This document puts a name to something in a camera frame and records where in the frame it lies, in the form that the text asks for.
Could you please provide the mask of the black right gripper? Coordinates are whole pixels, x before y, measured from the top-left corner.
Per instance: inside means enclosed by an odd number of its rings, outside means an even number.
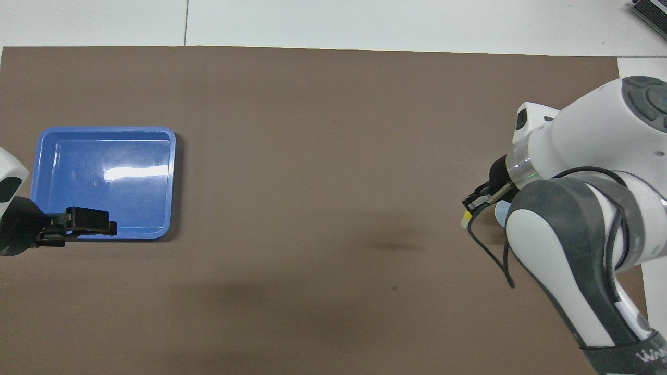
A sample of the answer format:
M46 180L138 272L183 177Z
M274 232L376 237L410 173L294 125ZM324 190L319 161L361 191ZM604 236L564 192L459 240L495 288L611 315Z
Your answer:
M516 196L516 186L512 182L508 167L507 156L502 156L491 165L488 173L488 181L477 188L477 192L473 192L462 200L467 211L476 211L483 203L488 201L490 196L490 204L495 204L499 201L513 202Z

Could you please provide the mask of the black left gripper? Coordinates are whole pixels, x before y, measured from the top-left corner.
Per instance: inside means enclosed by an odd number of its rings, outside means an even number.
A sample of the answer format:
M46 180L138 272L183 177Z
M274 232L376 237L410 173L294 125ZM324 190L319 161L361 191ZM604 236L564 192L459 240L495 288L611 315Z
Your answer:
M79 235L117 235L117 222L110 220L108 211L67 207L67 213L45 214L30 199L15 197L2 215L1 256L64 247L66 222L67 230Z

